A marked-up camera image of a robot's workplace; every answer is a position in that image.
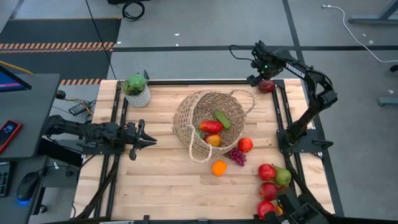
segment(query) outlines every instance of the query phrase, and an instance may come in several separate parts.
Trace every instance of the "white pot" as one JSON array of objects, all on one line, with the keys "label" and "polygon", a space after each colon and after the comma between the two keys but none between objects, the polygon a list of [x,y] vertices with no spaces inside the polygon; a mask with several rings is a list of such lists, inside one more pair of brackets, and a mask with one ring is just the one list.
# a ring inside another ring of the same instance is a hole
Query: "white pot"
[{"label": "white pot", "polygon": [[150,99],[152,98],[150,95],[150,91],[147,85],[145,85],[145,90],[142,91],[137,96],[128,96],[123,92],[124,97],[128,100],[129,104],[133,107],[145,107],[149,104]]}]

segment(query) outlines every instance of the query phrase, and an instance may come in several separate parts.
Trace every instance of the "phone screen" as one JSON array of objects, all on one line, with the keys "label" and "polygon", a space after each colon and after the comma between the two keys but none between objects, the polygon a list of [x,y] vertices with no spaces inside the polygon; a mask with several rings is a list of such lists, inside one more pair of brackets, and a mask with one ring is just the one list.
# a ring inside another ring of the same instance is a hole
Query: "phone screen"
[{"label": "phone screen", "polygon": [[18,124],[12,121],[8,121],[6,125],[0,130],[0,147],[6,143],[7,139],[17,129]]}]

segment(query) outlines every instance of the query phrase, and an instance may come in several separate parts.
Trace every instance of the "smartphone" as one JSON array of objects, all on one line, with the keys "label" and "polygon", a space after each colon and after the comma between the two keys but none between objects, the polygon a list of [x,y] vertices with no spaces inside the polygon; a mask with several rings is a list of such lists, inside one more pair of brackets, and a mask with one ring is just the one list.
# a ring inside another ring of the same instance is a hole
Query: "smartphone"
[{"label": "smartphone", "polygon": [[8,120],[0,129],[0,153],[5,150],[7,145],[15,137],[17,132],[21,129],[21,123]]}]

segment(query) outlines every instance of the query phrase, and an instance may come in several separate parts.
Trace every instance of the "potted plant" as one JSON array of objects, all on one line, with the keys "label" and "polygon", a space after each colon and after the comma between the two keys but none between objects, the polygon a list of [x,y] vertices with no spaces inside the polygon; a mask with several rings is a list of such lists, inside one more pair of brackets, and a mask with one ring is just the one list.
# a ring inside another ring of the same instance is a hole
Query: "potted plant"
[{"label": "potted plant", "polygon": [[123,82],[123,94],[133,107],[144,107],[148,105],[151,99],[150,91],[147,86],[147,80],[141,74],[132,75]]}]

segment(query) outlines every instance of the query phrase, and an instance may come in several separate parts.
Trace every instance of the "gray floor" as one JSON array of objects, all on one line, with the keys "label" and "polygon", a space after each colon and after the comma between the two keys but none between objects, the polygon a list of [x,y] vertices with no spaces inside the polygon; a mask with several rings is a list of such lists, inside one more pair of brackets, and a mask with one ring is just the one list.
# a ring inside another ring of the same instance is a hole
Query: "gray floor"
[{"label": "gray floor", "polygon": [[[0,1],[0,30],[16,0]],[[289,0],[302,46],[357,45],[342,26],[342,13],[321,9],[322,4],[342,7],[347,16],[378,14],[389,0]],[[105,0],[89,0],[95,17],[120,16],[120,9]],[[244,0],[153,0],[145,2],[146,14],[137,22],[122,20],[118,47],[173,47],[201,45],[252,45],[259,39],[268,45],[292,45],[282,1]],[[81,0],[25,0],[17,18],[88,17]],[[373,45],[398,45],[398,26],[351,25],[360,41]],[[383,60],[398,59],[397,51],[376,51]],[[250,57],[250,51],[236,52]],[[398,220],[395,191],[398,166],[398,108],[377,105],[380,96],[398,93],[398,73],[392,64],[377,62],[365,52],[304,52],[305,61],[327,74],[335,84],[339,100],[321,113],[338,190],[347,217]],[[245,78],[255,70],[247,61],[237,61],[227,51],[118,52],[111,62],[117,78],[146,69],[153,79]],[[279,77],[293,78],[288,72]],[[111,71],[108,78],[113,79]],[[96,97],[98,87],[68,86],[67,94],[85,100]],[[63,101],[55,106],[68,109]],[[83,121],[84,116],[67,117]],[[70,214],[73,189],[53,189],[46,194],[48,213],[32,223],[62,220]],[[55,199],[62,202],[55,204]]]}]

